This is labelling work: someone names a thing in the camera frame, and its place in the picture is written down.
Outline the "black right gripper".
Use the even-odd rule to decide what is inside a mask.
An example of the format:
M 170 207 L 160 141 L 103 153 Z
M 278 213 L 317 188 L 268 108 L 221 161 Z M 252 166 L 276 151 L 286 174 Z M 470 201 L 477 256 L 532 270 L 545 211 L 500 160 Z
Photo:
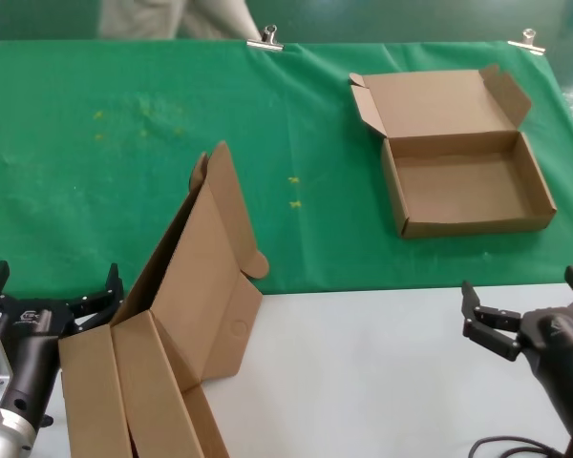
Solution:
M 572 265 L 566 267 L 564 280 L 573 291 Z M 568 308 L 538 309 L 521 318 L 518 312 L 483 306 L 467 281 L 461 285 L 461 294 L 463 336 L 510 362 L 521 349 L 573 438 L 573 302 Z M 518 340 L 502 331 L 519 332 Z

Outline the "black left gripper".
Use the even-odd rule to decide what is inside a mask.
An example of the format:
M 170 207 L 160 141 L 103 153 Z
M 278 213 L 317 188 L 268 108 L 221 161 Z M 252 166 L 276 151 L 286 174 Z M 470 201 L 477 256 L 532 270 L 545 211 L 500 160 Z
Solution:
M 9 276 L 9 264 L 0 260 L 0 306 Z M 7 296 L 1 341 L 12 377 L 2 408 L 27 421 L 41 421 L 59 369 L 59 339 L 73 329 L 84 332 L 109 323 L 122 303 L 123 281 L 116 263 L 111 264 L 102 291 L 71 300 L 69 305 L 64 300 Z

